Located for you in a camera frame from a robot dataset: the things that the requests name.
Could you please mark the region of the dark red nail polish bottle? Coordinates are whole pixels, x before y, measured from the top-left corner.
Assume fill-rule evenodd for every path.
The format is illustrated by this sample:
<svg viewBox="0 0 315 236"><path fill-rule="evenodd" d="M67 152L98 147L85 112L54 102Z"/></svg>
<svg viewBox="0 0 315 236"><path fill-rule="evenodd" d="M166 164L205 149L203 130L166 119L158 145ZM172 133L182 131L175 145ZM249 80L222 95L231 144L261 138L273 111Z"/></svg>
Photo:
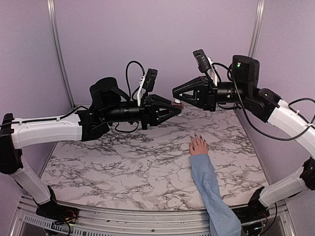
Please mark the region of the dark red nail polish bottle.
<svg viewBox="0 0 315 236"><path fill-rule="evenodd" d="M172 104L173 107L175 107L178 111L178 116L181 116L183 114L183 110L184 110L184 105L182 103L173 103Z"/></svg>

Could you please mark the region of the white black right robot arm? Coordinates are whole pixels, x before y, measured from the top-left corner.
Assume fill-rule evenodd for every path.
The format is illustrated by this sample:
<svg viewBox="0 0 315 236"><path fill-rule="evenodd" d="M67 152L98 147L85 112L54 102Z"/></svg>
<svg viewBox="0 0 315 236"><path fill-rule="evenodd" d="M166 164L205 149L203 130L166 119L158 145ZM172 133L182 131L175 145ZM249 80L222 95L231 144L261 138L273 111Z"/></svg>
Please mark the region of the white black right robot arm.
<svg viewBox="0 0 315 236"><path fill-rule="evenodd" d="M227 68L229 82L220 82L209 71L214 63L202 50L194 57L203 76L173 88L173 97L205 111L215 111L218 104L239 103L262 122L282 130L295 140L310 157L293 174L267 187L257 189L244 209L248 220L255 220L267 207L285 198L315 188L315 125L268 88L258 88L259 61L243 55L234 55Z"/></svg>

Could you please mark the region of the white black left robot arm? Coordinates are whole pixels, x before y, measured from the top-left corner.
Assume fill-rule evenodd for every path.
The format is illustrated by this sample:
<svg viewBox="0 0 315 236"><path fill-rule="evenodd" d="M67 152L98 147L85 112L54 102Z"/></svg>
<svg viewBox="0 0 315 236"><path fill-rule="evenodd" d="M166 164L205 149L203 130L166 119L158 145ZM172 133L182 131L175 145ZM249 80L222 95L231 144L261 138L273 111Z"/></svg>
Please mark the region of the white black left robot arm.
<svg viewBox="0 0 315 236"><path fill-rule="evenodd" d="M97 140L109 132L109 126L115 122L136 122L145 130L180 114L181 104L148 94L153 86L149 83L144 87L143 96L132 101L119 89L114 77L105 77L90 87L92 104L89 108L79 106L66 115L35 119L5 114L0 126L0 172L12 177L50 218L59 218L62 207L57 204L51 187L22 159L22 148L59 141Z"/></svg>

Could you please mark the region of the forearm in blue sleeve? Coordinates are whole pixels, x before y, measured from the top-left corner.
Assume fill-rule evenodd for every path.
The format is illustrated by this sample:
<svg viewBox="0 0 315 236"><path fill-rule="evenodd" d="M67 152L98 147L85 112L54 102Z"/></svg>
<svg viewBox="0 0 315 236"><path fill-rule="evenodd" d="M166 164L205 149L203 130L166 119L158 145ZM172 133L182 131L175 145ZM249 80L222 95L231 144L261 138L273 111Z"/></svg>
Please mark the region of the forearm in blue sleeve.
<svg viewBox="0 0 315 236"><path fill-rule="evenodd" d="M221 199L215 169L207 154L192 155L191 175L209 214L210 235L240 236L241 222Z"/></svg>

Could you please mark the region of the person's hand with painted nails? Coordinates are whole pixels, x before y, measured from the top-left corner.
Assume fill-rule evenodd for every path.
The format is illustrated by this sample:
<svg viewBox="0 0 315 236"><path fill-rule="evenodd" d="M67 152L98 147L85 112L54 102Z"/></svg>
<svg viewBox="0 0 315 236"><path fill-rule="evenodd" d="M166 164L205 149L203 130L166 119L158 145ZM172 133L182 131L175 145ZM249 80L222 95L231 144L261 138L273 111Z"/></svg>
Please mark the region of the person's hand with painted nails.
<svg viewBox="0 0 315 236"><path fill-rule="evenodd" d="M194 134L193 136L191 136L191 142L189 143L189 152L192 156L199 154L208 154L206 140L201 135Z"/></svg>

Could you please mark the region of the aluminium corner post right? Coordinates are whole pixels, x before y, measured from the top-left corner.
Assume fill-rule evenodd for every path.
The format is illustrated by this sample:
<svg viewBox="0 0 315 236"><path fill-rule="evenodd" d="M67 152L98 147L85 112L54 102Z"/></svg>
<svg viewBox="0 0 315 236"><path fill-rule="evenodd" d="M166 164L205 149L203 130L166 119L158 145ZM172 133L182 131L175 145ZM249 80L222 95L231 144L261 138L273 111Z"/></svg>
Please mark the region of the aluminium corner post right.
<svg viewBox="0 0 315 236"><path fill-rule="evenodd" d="M266 0L258 0L248 56L254 58L261 34Z"/></svg>

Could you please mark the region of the aluminium corner post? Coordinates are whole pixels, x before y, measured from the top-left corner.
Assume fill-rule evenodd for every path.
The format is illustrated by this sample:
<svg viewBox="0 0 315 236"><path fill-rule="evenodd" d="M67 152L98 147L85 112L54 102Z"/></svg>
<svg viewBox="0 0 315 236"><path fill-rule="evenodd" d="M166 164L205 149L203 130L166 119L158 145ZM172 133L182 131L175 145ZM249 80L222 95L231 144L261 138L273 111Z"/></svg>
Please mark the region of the aluminium corner post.
<svg viewBox="0 0 315 236"><path fill-rule="evenodd" d="M57 62L58 62L58 66L59 66L59 70L61 74L64 91L65 91L70 108L74 108L75 102L74 102L73 95L70 89L70 84L69 84L66 67L65 67L65 63L63 59L63 54L62 54L62 47L61 47L61 42L60 42L60 37L59 37L57 16L56 16L56 10L55 10L55 1L47 0L47 7L48 7L48 15L49 15L49 21L50 21L50 26L51 26L52 38L54 41L54 47L55 47Z"/></svg>
<svg viewBox="0 0 315 236"><path fill-rule="evenodd" d="M266 0L258 0L248 56L254 58L261 34Z"/></svg>

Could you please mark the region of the aluminium front frame rail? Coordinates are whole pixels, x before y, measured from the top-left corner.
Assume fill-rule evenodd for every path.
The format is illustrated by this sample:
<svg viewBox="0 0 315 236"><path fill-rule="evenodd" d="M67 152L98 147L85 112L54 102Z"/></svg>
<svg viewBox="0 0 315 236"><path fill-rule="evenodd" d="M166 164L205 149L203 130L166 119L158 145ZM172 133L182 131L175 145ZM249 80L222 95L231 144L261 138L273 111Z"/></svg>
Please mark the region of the aluminium front frame rail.
<svg viewBox="0 0 315 236"><path fill-rule="evenodd" d="M44 236L209 236L209 217L205 210L148 211L84 206L61 202L78 209L70 226L54 225L53 220L36 215L32 198L23 195L8 235Z"/></svg>

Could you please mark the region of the aluminium corner post left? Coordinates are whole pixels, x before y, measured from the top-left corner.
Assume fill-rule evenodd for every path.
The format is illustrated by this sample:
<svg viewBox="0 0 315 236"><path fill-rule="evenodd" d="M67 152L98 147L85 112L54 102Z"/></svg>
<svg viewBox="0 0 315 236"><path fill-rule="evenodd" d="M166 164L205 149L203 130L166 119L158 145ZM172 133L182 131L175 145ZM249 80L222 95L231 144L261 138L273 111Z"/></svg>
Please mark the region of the aluminium corner post left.
<svg viewBox="0 0 315 236"><path fill-rule="evenodd" d="M50 26L51 26L52 38L54 41L54 47L55 47L57 62L58 62L58 66L59 66L59 70L61 74L64 91L65 91L70 108L74 108L75 102L74 102L73 95L70 89L70 84L69 84L66 67L65 67L65 63L63 59L63 54L62 54L62 47L61 47L61 42L60 42L60 37L59 37L57 16L56 16L56 10L55 10L55 1L47 0L47 7L48 7L48 15L49 15L49 21L50 21Z"/></svg>

